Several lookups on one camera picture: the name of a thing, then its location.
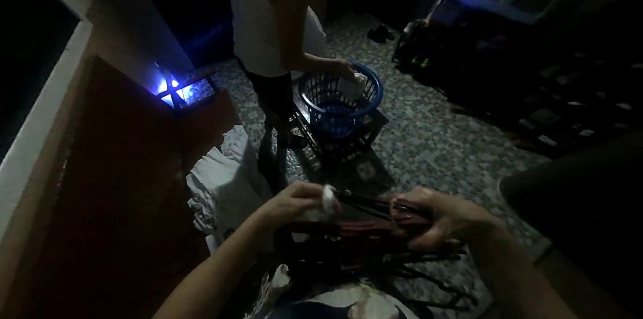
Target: cloth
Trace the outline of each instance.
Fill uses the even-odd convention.
[[[279,297],[290,289],[288,266],[277,267],[272,280],[266,274],[259,298],[245,319],[417,319],[417,316],[398,299],[375,290],[364,283],[348,283],[327,288],[321,294],[299,302],[280,302]]]
[[[288,119],[294,115],[291,73],[287,72],[282,76],[275,77],[260,76],[249,72],[241,59],[238,62],[259,97],[259,106],[262,109],[273,111],[283,121],[288,122]]]
[[[358,100],[362,97],[364,90],[366,90],[366,81],[368,80],[368,78],[362,73],[355,73],[355,79],[357,79],[357,83],[353,83],[352,81],[348,81],[342,77],[340,78],[338,86],[340,92],[342,92],[346,98],[350,98],[352,100]]]
[[[279,35],[273,7],[268,0],[230,0],[234,27],[234,52],[248,71],[267,77],[288,73],[281,68]],[[326,34],[308,7],[304,24],[303,51],[325,55]]]
[[[221,151],[213,147],[186,176],[188,206],[196,228],[212,236],[206,240],[210,253],[271,197],[243,127],[235,125],[223,137]]]

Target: terrazzo floor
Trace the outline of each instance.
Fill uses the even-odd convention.
[[[379,110],[390,123],[372,145],[372,155],[330,174],[319,168],[309,149],[275,152],[273,144],[272,152],[285,156],[282,157],[285,167],[280,168],[285,179],[327,182],[375,194],[406,192],[422,185],[460,195],[502,218],[531,255],[541,255],[545,240],[511,212],[496,187],[502,177],[547,159],[517,150],[494,126],[450,112],[443,95],[398,72],[390,60],[395,42],[376,44],[366,39],[368,29],[379,24],[374,17],[363,15],[348,16],[326,27],[330,55],[365,64],[379,75],[384,85]],[[255,150],[262,143],[270,144],[271,136],[264,134],[265,116],[257,96],[236,61],[221,62],[214,68],[217,69],[215,84],[230,92]],[[415,267],[480,300],[480,304],[468,312],[432,309],[436,318],[476,318],[491,302],[470,257]],[[423,280],[400,279],[395,284],[411,299],[444,301],[447,298]]]

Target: bundle of hangers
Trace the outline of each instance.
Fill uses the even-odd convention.
[[[472,295],[406,265],[459,260],[461,255],[466,254],[460,242],[448,242],[434,251],[408,249],[409,240],[422,235],[433,224],[430,211],[402,198],[375,199],[352,194],[348,190],[337,192],[336,197],[343,204],[380,219],[296,222],[284,226],[277,232],[275,246],[283,262],[288,265],[294,283],[341,284],[366,277],[379,283],[381,290],[415,307],[467,311],[471,305],[478,305],[478,300]],[[295,242],[293,233],[307,234],[308,237],[305,241]],[[386,279],[392,276],[428,280],[450,294],[451,298],[446,302],[407,299]]]

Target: blue laundry basket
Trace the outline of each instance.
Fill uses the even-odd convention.
[[[368,80],[362,98],[352,100],[338,88],[339,76],[309,73],[301,77],[299,94],[309,108],[310,128],[324,139],[349,137],[362,125],[364,117],[382,102],[384,87],[369,68],[351,61],[356,72]]]

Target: hand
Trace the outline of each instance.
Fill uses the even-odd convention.
[[[473,234],[502,227],[486,209],[461,197],[416,186],[405,199],[417,202],[433,213],[435,223],[409,243],[411,249],[430,249],[450,239],[468,241]]]
[[[355,70],[353,70],[353,64],[348,60],[344,59],[333,59],[331,65],[331,73],[344,77],[348,81],[357,83],[358,80],[355,78]]]
[[[263,224],[278,228],[296,221],[304,211],[321,206],[323,191],[321,184],[294,182],[263,204],[257,214]]]

